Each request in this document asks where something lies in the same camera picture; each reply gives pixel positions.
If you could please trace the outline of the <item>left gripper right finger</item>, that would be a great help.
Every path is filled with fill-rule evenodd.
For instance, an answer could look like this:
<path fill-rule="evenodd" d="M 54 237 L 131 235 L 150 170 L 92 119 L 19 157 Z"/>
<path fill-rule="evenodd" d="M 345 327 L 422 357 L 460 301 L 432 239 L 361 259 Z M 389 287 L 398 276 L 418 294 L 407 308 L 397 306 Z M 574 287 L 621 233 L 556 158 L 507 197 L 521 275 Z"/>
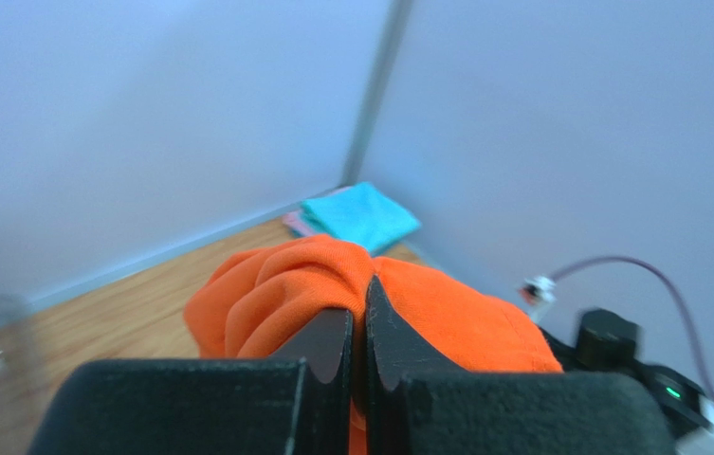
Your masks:
<path fill-rule="evenodd" d="M 619 373 L 472 373 L 366 295 L 371 454 L 671 454 L 649 392 Z"/>

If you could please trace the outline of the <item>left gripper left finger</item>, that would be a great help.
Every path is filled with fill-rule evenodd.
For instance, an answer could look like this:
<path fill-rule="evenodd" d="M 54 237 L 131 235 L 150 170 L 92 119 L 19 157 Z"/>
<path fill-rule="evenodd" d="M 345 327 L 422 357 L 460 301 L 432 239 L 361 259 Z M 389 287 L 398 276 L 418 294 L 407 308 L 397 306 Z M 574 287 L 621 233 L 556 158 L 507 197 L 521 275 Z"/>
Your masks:
<path fill-rule="evenodd" d="M 326 309 L 259 359 L 82 364 L 33 454 L 344 454 L 353 317 Z"/>

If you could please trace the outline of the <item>orange t shirt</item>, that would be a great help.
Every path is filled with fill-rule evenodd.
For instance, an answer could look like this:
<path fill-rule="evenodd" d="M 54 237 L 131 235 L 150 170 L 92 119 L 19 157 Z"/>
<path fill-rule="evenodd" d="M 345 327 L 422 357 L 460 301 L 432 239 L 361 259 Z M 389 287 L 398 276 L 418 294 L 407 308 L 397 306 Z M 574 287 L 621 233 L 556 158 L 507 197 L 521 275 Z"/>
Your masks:
<path fill-rule="evenodd" d="M 184 320 L 201 356 L 256 358 L 273 354 L 320 311 L 346 309 L 355 324 L 352 386 L 361 392 L 372 280 L 417 333 L 464 369 L 561 372 L 540 329 L 514 304 L 326 235 L 231 256 L 189 299 Z"/>

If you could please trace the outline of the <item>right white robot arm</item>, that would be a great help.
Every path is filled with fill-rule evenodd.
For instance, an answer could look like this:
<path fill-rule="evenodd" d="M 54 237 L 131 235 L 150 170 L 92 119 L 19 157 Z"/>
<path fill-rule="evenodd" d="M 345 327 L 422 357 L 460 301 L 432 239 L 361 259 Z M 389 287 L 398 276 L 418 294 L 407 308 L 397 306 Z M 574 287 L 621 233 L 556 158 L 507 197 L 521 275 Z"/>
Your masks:
<path fill-rule="evenodd" d="M 542 333 L 564 371 L 622 373 L 641 383 L 663 412 L 679 454 L 714 454 L 714 402 L 693 379 L 638 358 L 638 324 L 593 308 L 579 316 L 572 343 Z"/>

